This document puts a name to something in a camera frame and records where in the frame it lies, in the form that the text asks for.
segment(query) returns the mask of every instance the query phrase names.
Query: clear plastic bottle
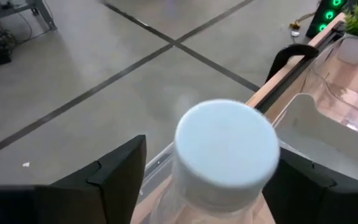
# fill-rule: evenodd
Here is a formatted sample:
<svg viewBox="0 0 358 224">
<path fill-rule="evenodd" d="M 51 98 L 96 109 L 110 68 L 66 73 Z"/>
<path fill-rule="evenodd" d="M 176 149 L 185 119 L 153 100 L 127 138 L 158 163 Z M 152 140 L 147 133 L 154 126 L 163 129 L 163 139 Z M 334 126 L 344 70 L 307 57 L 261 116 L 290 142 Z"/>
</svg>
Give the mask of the clear plastic bottle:
<svg viewBox="0 0 358 224">
<path fill-rule="evenodd" d="M 151 224 L 251 224 L 252 205 L 280 157 L 270 122 L 232 100 L 202 102 L 175 132 L 172 181 Z"/>
</svg>

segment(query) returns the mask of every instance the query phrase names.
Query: green light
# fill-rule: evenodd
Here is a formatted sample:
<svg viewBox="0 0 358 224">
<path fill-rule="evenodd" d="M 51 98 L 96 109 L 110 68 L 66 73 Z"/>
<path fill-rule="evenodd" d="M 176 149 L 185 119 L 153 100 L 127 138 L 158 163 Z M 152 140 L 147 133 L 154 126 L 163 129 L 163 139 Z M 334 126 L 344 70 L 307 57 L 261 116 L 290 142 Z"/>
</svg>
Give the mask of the green light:
<svg viewBox="0 0 358 224">
<path fill-rule="evenodd" d="M 338 6 L 342 3 L 342 0 L 333 0 L 333 5 Z"/>
<path fill-rule="evenodd" d="M 324 14 L 324 17 L 328 20 L 331 20 L 333 17 L 334 17 L 334 12 L 333 11 L 327 11 L 325 14 Z"/>
<path fill-rule="evenodd" d="M 319 30 L 319 31 L 323 31 L 323 29 L 324 29 L 325 27 L 327 27 L 326 24 L 321 24 L 320 26 L 318 26 L 318 30 Z"/>
</svg>

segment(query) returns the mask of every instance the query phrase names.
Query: white container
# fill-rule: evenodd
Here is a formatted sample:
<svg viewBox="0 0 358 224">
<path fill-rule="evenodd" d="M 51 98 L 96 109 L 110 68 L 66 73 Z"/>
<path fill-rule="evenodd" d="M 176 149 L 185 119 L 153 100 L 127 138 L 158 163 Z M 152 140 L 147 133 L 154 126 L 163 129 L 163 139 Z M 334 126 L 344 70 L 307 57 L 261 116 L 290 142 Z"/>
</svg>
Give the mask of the white container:
<svg viewBox="0 0 358 224">
<path fill-rule="evenodd" d="M 278 164 L 273 126 L 232 100 L 202 102 L 179 121 L 172 183 L 151 224 L 251 224 L 252 207 Z"/>
<path fill-rule="evenodd" d="M 285 149 L 358 180 L 358 132 L 321 114 L 309 94 L 296 95 L 274 125 Z"/>
<path fill-rule="evenodd" d="M 358 37 L 345 34 L 344 40 L 339 47 L 338 58 L 343 62 L 357 65 L 358 64 Z"/>
</svg>

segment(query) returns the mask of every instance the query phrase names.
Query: white bottle cap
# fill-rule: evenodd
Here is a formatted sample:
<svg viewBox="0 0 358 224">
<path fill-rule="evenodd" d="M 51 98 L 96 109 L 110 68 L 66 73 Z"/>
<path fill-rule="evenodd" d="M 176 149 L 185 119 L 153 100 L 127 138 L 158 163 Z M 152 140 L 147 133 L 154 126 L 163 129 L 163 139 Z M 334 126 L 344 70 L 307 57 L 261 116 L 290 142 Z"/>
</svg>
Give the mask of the white bottle cap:
<svg viewBox="0 0 358 224">
<path fill-rule="evenodd" d="M 173 183 L 192 205 L 235 212 L 252 205 L 280 157 L 264 115 L 232 100 L 202 102 L 183 115 L 175 133 Z"/>
</svg>

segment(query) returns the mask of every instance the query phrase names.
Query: white pot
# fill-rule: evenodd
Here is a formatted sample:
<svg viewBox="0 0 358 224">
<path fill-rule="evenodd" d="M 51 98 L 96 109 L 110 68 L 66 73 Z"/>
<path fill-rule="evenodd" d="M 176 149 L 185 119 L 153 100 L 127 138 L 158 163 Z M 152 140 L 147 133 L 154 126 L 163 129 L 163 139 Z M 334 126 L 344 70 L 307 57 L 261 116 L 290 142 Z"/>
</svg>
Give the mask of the white pot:
<svg viewBox="0 0 358 224">
<path fill-rule="evenodd" d="M 344 40 L 338 50 L 339 60 L 357 65 L 358 64 L 358 36 L 345 34 Z"/>
</svg>

